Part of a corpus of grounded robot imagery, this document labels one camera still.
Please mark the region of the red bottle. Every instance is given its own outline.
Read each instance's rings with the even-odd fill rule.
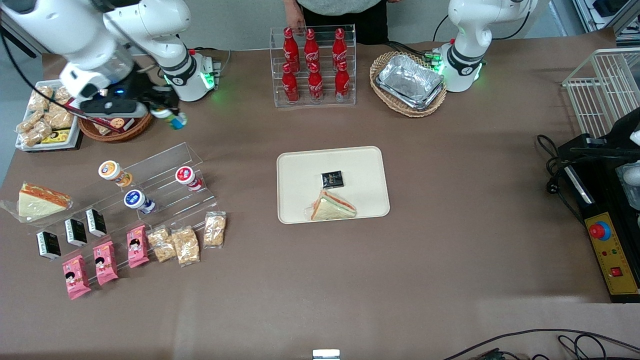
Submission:
[[[300,54],[298,52],[298,44],[293,39],[293,30],[291,28],[284,28],[284,58],[287,59],[287,63],[291,64],[291,72],[296,74],[300,71]]]
[[[335,75],[335,100],[344,102],[349,97],[349,74],[347,73],[347,62],[340,61],[338,73]]]
[[[347,60],[347,44],[344,42],[344,29],[335,30],[335,41],[333,42],[333,69],[338,69],[340,61]]]
[[[309,93],[311,102],[319,104],[323,100],[322,76],[320,75],[320,65],[318,63],[309,64]]]
[[[282,65],[282,87],[284,88],[284,93],[287,94],[287,102],[289,104],[295,104],[298,102],[300,95],[298,94],[298,81],[296,80],[296,76],[291,74],[291,64],[284,63]]]
[[[309,64],[317,63],[320,60],[320,48],[318,48],[318,43],[316,42],[316,32],[311,28],[307,29],[305,59],[307,61],[307,68],[309,68]]]

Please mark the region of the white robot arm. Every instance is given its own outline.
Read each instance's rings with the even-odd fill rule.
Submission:
[[[81,110],[89,115],[138,117],[146,113],[143,103],[176,107],[175,93],[195,101],[214,88],[211,59],[189,54],[175,36],[189,24],[182,0],[0,2],[4,13],[31,36],[66,57],[60,79],[73,96],[85,100]],[[148,52],[175,92],[138,73],[140,67],[121,42]]]
[[[447,90],[462,92],[471,87],[492,41],[487,25],[522,19],[537,4],[538,0],[451,0],[449,18],[460,31],[453,44],[434,49],[441,56]]]

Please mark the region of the wicker basket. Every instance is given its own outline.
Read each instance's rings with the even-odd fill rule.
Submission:
[[[428,66],[427,63],[425,63],[422,59],[412,54],[400,53],[398,51],[391,51],[389,53],[382,54],[380,55],[380,57],[376,59],[376,61],[373,62],[373,64],[371,65],[371,69],[369,69],[369,83],[371,84],[373,91],[375,91],[376,94],[378,94],[378,97],[382,99],[382,101],[384,101],[385,104],[387,104],[387,106],[391,108],[391,110],[399,112],[404,116],[425,117],[427,115],[432,114],[442,104],[442,102],[444,101],[444,97],[447,95],[447,91],[445,87],[443,87],[442,91],[440,91],[438,96],[436,96],[436,98],[433,99],[433,101],[431,101],[431,104],[429,104],[426,110],[417,111],[416,109],[411,108],[410,106],[408,106],[407,104],[399,100],[398,98],[382,90],[376,85],[376,77],[378,76],[378,74],[382,71],[382,69],[385,68],[385,66],[387,66],[387,64],[389,63],[389,60],[391,60],[393,56],[400,55],[400,54],[409,56],[411,59],[415,60],[415,62],[423,66]]]
[[[127,140],[131,140],[134,137],[142,134],[144,130],[146,130],[153,120],[153,116],[151,114],[146,114],[144,117],[137,119],[135,125],[132,128],[127,130],[122,134],[118,133],[110,133],[105,136],[100,135],[98,129],[93,126],[93,122],[90,122],[86,119],[78,119],[78,124],[80,125],[80,130],[84,133],[85,136],[89,136],[90,138],[100,141],[100,142],[125,142]]]

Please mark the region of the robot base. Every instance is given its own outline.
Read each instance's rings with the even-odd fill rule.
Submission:
[[[451,44],[444,44],[440,48],[442,59],[441,74],[444,76],[444,83],[447,85],[448,92],[463,92],[474,83],[482,66],[477,66],[475,69],[465,67],[461,69],[462,74],[460,74],[447,58],[449,48],[451,48]]]
[[[194,70],[186,69],[178,72],[166,70],[165,74],[169,77],[166,75],[164,77],[166,82],[173,86],[180,100],[186,102],[202,99],[211,90],[214,90],[216,85],[211,58],[197,53],[191,56],[195,61]]]

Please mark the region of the black pants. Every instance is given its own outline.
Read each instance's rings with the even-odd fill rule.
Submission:
[[[346,13],[339,16],[325,16],[302,8],[307,26],[356,24],[356,40],[365,45],[383,44],[389,41],[387,29],[387,0],[361,13]]]

